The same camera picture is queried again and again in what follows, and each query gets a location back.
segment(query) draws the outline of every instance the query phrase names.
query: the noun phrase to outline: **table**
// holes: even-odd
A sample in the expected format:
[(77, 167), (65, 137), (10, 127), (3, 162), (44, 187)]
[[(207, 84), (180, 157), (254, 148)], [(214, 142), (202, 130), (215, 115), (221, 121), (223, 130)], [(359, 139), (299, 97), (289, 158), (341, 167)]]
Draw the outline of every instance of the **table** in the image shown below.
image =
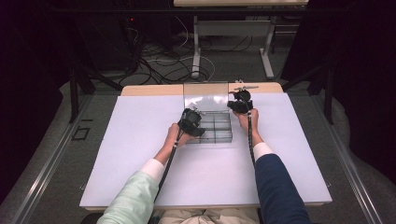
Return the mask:
[[(305, 6), (308, 0), (174, 0), (175, 7), (281, 7)], [(269, 21), (198, 21), (194, 16), (194, 57), (192, 77), (199, 76), (201, 49), (200, 35), (255, 35), (265, 36), (264, 48), (260, 49), (262, 64), (268, 78), (274, 78), (268, 52), (276, 26), (276, 17)]]
[[(260, 132), (287, 166), (304, 202), (331, 202), (289, 96), (277, 83), (230, 83), (229, 90), (243, 86), (259, 87), (250, 93), (253, 104), (261, 111)], [(99, 148), (81, 207), (105, 210), (128, 177), (155, 155), (167, 128), (184, 109), (182, 93), (183, 85), (124, 88)], [(177, 150), (155, 203), (157, 209), (260, 206), (248, 140), (237, 118), (232, 117), (231, 124), (231, 143), (187, 144)]]

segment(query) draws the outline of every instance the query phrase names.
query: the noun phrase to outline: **mint green sleeve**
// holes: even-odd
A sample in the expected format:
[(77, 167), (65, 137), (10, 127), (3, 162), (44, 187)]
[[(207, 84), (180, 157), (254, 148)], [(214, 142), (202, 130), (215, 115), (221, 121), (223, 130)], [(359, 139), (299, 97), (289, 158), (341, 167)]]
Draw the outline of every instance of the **mint green sleeve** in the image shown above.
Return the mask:
[(150, 175), (135, 172), (97, 223), (147, 224), (158, 190), (158, 183)]

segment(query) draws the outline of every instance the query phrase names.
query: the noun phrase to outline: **shirt sleeve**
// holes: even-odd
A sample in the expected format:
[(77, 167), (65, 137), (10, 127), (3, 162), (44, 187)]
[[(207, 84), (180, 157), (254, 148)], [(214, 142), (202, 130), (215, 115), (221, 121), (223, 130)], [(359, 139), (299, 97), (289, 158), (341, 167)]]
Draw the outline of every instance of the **shirt sleeve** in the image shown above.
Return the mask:
[(147, 224), (163, 177), (164, 166), (154, 159), (135, 172), (97, 223)]
[(268, 147), (268, 145), (264, 142), (257, 144), (253, 148), (253, 154), (254, 154), (255, 161), (257, 161), (263, 155), (272, 154), (272, 153), (274, 153), (274, 151), (270, 147)]

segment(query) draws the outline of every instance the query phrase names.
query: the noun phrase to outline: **metal stand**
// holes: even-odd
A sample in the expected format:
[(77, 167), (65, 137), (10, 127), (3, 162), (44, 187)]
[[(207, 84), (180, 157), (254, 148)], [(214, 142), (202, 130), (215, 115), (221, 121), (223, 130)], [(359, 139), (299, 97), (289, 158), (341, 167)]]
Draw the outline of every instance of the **metal stand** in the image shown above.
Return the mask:
[(274, 34), (276, 17), (270, 21), (198, 21), (194, 16), (194, 58), (192, 62), (192, 77), (199, 76), (201, 49), (200, 35), (255, 35), (265, 36), (264, 48), (260, 49), (265, 74), (269, 79), (274, 78), (268, 52), (271, 47), (271, 38)]
[[(115, 8), (115, 9), (108, 9), (108, 8), (100, 8), (100, 9), (91, 9), (91, 8), (56, 8), (49, 6), (47, 4), (47, 10), (49, 13), (52, 15), (55, 15), (54, 18), (51, 18), (47, 15), (47, 11), (44, 9), (44, 4), (39, 4), (40, 9), (44, 13), (44, 15), (47, 17), (47, 21), (49, 23), (50, 28), (53, 30), (52, 32), (55, 33), (57, 38), (59, 38), (60, 43), (64, 51), (61, 53), (61, 55), (64, 55), (66, 52), (66, 57), (65, 61), (68, 64), (68, 67), (72, 68), (71, 70), (75, 70), (76, 72), (84, 71), (81, 69), (80, 64), (78, 63), (77, 56), (74, 54), (74, 52), (71, 51), (72, 45), (67, 42), (66, 39), (66, 33), (64, 32), (61, 34), (61, 26), (55, 25), (55, 20), (57, 19), (56, 17), (58, 16), (77, 16), (77, 15), (135, 15), (135, 16), (148, 16), (148, 15), (168, 15), (168, 16), (235, 16), (235, 15), (244, 15), (244, 16), (271, 16), (271, 18), (275, 19), (275, 16), (313, 16), (313, 17), (323, 17), (323, 16), (339, 16), (344, 13), (348, 13), (348, 10), (345, 9), (332, 9), (332, 8), (320, 8), (320, 9), (295, 9), (295, 8), (234, 8), (234, 7), (216, 7), (216, 8), (160, 8), (160, 9), (126, 9), (126, 8)], [(260, 22), (265, 22), (265, 21), (254, 21), (254, 23), (251, 23), (249, 26), (254, 26), (258, 25), (260, 28), (255, 29), (256, 33), (251, 33), (252, 31), (246, 31), (246, 23), (243, 26), (239, 26), (238, 28), (233, 28), (234, 30), (239, 30), (239, 34), (242, 33), (242, 35), (265, 35), (264, 32), (262, 31), (262, 24)], [(266, 25), (274, 26), (275, 24), (273, 22), (267, 21)], [(199, 44), (198, 44), (198, 34), (199, 35), (218, 35), (218, 34), (203, 34), (203, 28), (202, 25), (203, 23), (201, 21), (195, 20), (195, 25), (194, 29), (195, 33), (197, 36), (194, 37), (194, 43), (195, 43), (195, 52), (194, 52), (194, 67), (193, 67), (193, 76), (197, 76), (197, 72), (199, 72), (198, 66), (199, 66), (199, 55), (200, 55), (200, 50), (199, 50)], [(272, 72), (272, 68), (267, 66), (269, 64), (268, 60), (268, 50), (270, 48), (270, 43), (271, 43), (271, 37), (268, 38), (268, 31), (267, 31), (267, 41), (265, 42), (266, 46), (265, 49), (261, 51), (261, 56), (263, 58), (263, 63), (265, 68), (266, 75), (269, 78), (274, 77), (274, 74)], [(104, 81), (107, 85), (112, 86), (116, 90), (121, 90), (122, 86), (112, 83), (111, 80), (107, 80), (105, 77), (101, 76), (100, 74), (96, 72), (88, 72), (91, 76), (94, 76), (98, 78), (101, 81)], [(78, 83), (78, 78), (77, 79), (72, 79), (73, 82)]]
[(308, 87), (309, 95), (318, 95), (323, 85), (325, 85), (325, 99), (324, 99), (324, 115), (329, 121), (330, 124), (332, 122), (332, 87), (333, 87), (333, 78), (334, 78), (334, 68), (335, 65), (323, 64), (314, 67), (310, 71), (301, 76), (295, 78), (294, 80), (284, 84), (282, 86), (283, 91), (287, 91), (289, 88), (294, 85), (300, 83), (301, 81), (306, 80), (309, 77), (316, 76), (316, 79), (311, 82)]

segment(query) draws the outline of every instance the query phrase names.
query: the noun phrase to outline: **hand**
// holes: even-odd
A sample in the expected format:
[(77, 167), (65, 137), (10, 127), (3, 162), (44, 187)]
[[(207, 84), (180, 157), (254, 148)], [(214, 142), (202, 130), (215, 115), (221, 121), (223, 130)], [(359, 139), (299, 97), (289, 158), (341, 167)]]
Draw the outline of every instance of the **hand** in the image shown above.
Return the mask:
[[(256, 108), (250, 110), (251, 112), (251, 131), (253, 133), (258, 133), (258, 123), (259, 123), (259, 111)], [(248, 134), (248, 114), (239, 114), (233, 111), (236, 117), (239, 119), (239, 125)]]
[[(255, 147), (260, 142), (264, 142), (259, 134), (259, 111), (256, 108), (250, 110), (251, 112), (251, 136), (252, 145)], [(248, 134), (248, 114), (239, 114), (233, 111), (236, 117), (239, 119), (239, 125)]]
[[(166, 135), (165, 142), (163, 143), (163, 147), (158, 151), (157, 155), (155, 155), (154, 159), (162, 163), (163, 165), (169, 160), (169, 157), (172, 152), (173, 145), (177, 139), (179, 127), (176, 123), (173, 123), (171, 127), (168, 129), (168, 135)], [(178, 140), (177, 147), (184, 146), (187, 141), (193, 139), (194, 137), (183, 133)]]
[[(177, 123), (173, 123), (171, 125), (171, 127), (169, 127), (168, 135), (166, 135), (165, 142), (163, 143), (163, 147), (170, 147), (172, 149), (172, 147), (175, 143), (175, 140), (177, 139), (178, 130), (179, 130), (179, 127), (178, 127)], [(194, 138), (193, 136), (183, 133), (181, 135), (180, 139), (178, 140), (177, 147), (184, 146), (189, 140), (191, 140), (193, 138)]]

